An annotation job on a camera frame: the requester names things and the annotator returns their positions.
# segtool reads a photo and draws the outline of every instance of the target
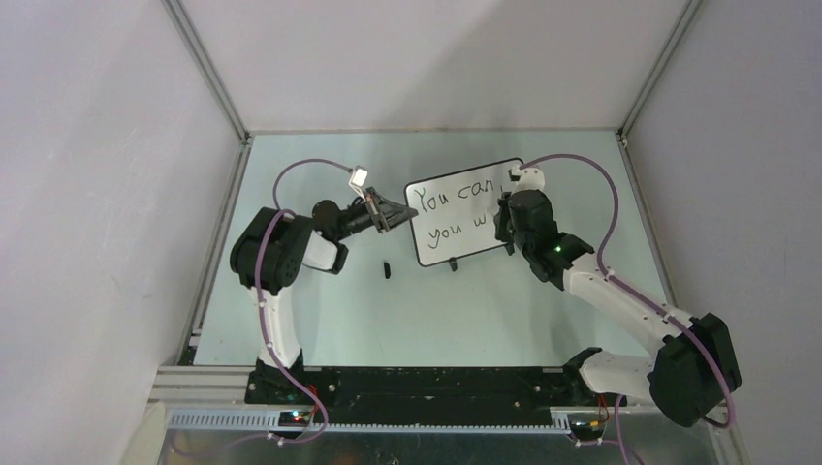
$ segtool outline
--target light gray table surface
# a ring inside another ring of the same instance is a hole
[[[229,267],[231,247],[289,164],[328,158],[369,170],[366,185],[396,202],[412,181],[451,171],[549,153],[576,153],[614,178],[620,217],[606,261],[621,275],[663,296],[617,140],[611,131],[283,134],[254,138],[217,270],[195,364],[251,365],[261,338],[255,303]],[[598,246],[611,218],[611,194],[592,167],[551,161],[541,167],[561,231]],[[283,207],[310,215],[314,203],[349,203],[348,175],[305,165],[283,178]],[[344,241],[342,272],[303,268],[293,286],[298,338],[307,365],[559,366],[597,346],[642,355],[627,332],[587,303],[540,283],[519,254],[495,249],[446,265],[417,263],[410,228],[369,230]],[[391,265],[386,280],[383,262]]]

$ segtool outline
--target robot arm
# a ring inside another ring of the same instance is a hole
[[[578,373],[593,392],[622,393],[652,401],[673,422],[691,426],[723,396],[701,354],[680,329],[669,323],[674,317],[706,346],[730,390],[739,387],[742,381],[736,355],[728,328],[721,320],[713,314],[697,319],[662,302],[659,305],[667,314],[655,313],[615,284],[612,269],[599,269],[590,245],[559,231],[551,202],[542,191],[545,180],[541,171],[528,168],[511,174],[517,185],[498,202],[500,209],[494,216],[496,238],[515,244],[540,281],[550,282],[604,312],[648,352],[647,357],[617,356],[589,348],[569,361],[566,371]]]
[[[351,206],[340,209],[333,201],[320,201],[310,218],[283,217],[266,244],[260,284],[266,310],[266,328],[274,353],[286,367],[291,367],[301,353],[300,341],[294,329],[294,312],[290,286],[297,279],[300,266],[337,274],[345,265],[348,248],[340,241],[352,234],[374,227],[384,233],[417,215],[417,210],[389,201],[372,187],[363,189],[367,172],[356,167],[349,185],[358,194]],[[257,301],[255,265],[263,237],[271,219],[277,213],[261,208],[232,248],[231,269],[240,283]],[[268,349],[261,344],[259,360],[276,367]]]

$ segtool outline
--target white wall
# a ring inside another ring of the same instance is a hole
[[[630,152],[680,304],[731,328],[754,463],[818,463],[822,3],[707,2]]]
[[[0,7],[0,450],[115,463],[237,141],[156,0]]]
[[[252,130],[612,127],[685,0],[190,0]]]

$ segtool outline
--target wire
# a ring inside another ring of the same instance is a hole
[[[660,317],[665,317],[671,324],[673,324],[678,330],[688,338],[688,340],[696,347],[697,351],[699,351],[700,355],[705,359],[708,363],[708,367],[711,369],[714,377],[716,378],[717,382],[719,383],[719,389],[722,391],[722,396],[725,398],[725,402],[728,407],[728,420],[724,423],[720,423],[714,419],[710,419],[705,417],[705,421],[717,428],[727,429],[733,426],[736,422],[737,412],[736,412],[736,405],[734,404],[734,398],[731,396],[731,390],[728,387],[727,381],[725,381],[724,375],[722,375],[722,370],[719,369],[719,365],[716,363],[716,360],[713,359],[713,356],[708,351],[708,348],[705,347],[705,344],[699,340],[699,338],[694,335],[694,333],[685,327],[679,320],[677,320],[673,316],[669,316],[668,312],[666,312],[661,306],[657,305],[654,301],[647,298],[644,294],[640,293],[636,289],[632,288],[619,278],[615,276],[609,276],[608,268],[605,266],[605,261],[603,260],[603,254],[605,253],[605,247],[608,245],[608,242],[611,240],[611,236],[614,234],[614,229],[617,227],[617,217],[619,215],[619,195],[617,193],[617,186],[614,184],[614,180],[605,171],[602,166],[593,160],[583,157],[581,155],[574,155],[570,153],[557,153],[554,155],[545,155],[542,157],[538,157],[530,162],[521,166],[522,169],[533,167],[542,162],[546,162],[549,160],[558,160],[558,159],[566,159],[566,160],[577,160],[580,162],[587,163],[592,167],[596,168],[600,174],[605,177],[605,180],[608,182],[608,186],[611,188],[611,195],[614,198],[614,213],[611,216],[611,224],[608,226],[608,230],[605,232],[605,236],[602,238],[602,242],[599,244],[599,250],[596,252],[596,261],[597,265],[599,266],[600,272],[605,276],[605,279],[613,281],[614,284],[622,288],[628,294],[633,296],[634,298],[638,299],[639,301],[643,302],[648,308],[653,310],[657,315]]]
[[[603,439],[602,441],[580,441],[573,434],[569,434],[568,436],[565,436],[565,437],[569,441],[571,441],[572,443],[578,445],[578,447],[602,446],[602,445],[619,446],[619,442],[614,441],[613,439]],[[634,460],[636,460],[637,463],[639,463],[640,465],[645,465],[645,462],[643,461],[642,457],[640,457],[640,455],[637,452],[635,452],[633,449],[629,448],[628,446],[625,446],[625,450],[627,450],[628,453],[630,453],[634,457]]]
[[[281,171],[280,174],[277,175],[277,178],[274,180],[274,188],[272,189],[271,195],[274,197],[274,206],[276,206],[278,210],[281,209],[280,208],[280,201],[277,199],[277,186],[279,186],[279,184],[280,184],[280,179],[282,179],[282,176],[284,176],[286,172],[288,172],[288,171],[290,171],[290,170],[292,170],[292,169],[294,169],[294,168],[296,168],[300,165],[305,165],[305,164],[308,164],[308,163],[324,163],[326,165],[331,165],[333,167],[337,167],[337,168],[339,168],[343,171],[346,171],[346,172],[351,172],[352,171],[352,169],[346,167],[345,165],[339,164],[337,162],[333,162],[331,160],[326,160],[325,158],[306,158],[305,160],[300,160],[298,162],[292,163],[291,165],[285,167],[285,170]]]
[[[263,268],[263,257],[266,254],[266,246],[269,244],[271,233],[273,233],[274,228],[277,226],[277,223],[286,214],[289,214],[291,216],[297,216],[296,213],[289,209],[277,211],[274,217],[271,218],[269,226],[266,228],[266,232],[263,234],[263,240],[260,244],[260,250],[257,252],[257,261],[254,264],[254,286],[255,288],[257,288],[257,302],[259,303],[258,313],[260,315],[260,330],[263,333],[263,343],[265,344],[266,349],[269,352],[269,356],[271,356],[271,359],[274,360],[274,364],[277,365],[277,369],[280,370],[280,373],[282,373],[283,376],[288,381],[290,381],[292,385],[297,387],[299,390],[305,393],[305,395],[307,395],[308,398],[313,400],[314,404],[320,408],[320,412],[323,413],[323,425],[320,427],[318,431],[311,433],[307,437],[300,436],[296,439],[287,439],[283,437],[277,437],[276,435],[274,435],[274,437],[277,438],[277,442],[279,444],[302,444],[317,439],[318,437],[320,437],[321,434],[323,434],[326,431],[326,429],[329,427],[329,411],[326,410],[326,406],[323,404],[323,401],[321,401],[320,398],[317,395],[315,395],[314,392],[311,391],[311,389],[305,387],[302,383],[297,381],[297,379],[294,378],[294,376],[292,376],[291,373],[288,372],[288,369],[283,365],[282,361],[280,361],[280,359],[277,357],[277,354],[274,352],[274,344],[273,342],[271,342],[269,332],[266,330],[266,328],[268,327],[266,325],[266,300],[263,297],[263,285],[260,283],[260,271]]]

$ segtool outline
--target whiteboard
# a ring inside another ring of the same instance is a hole
[[[514,187],[508,170],[521,164],[512,158],[406,185],[405,203],[419,212],[411,220],[417,262],[431,266],[503,245],[493,238],[493,215]]]

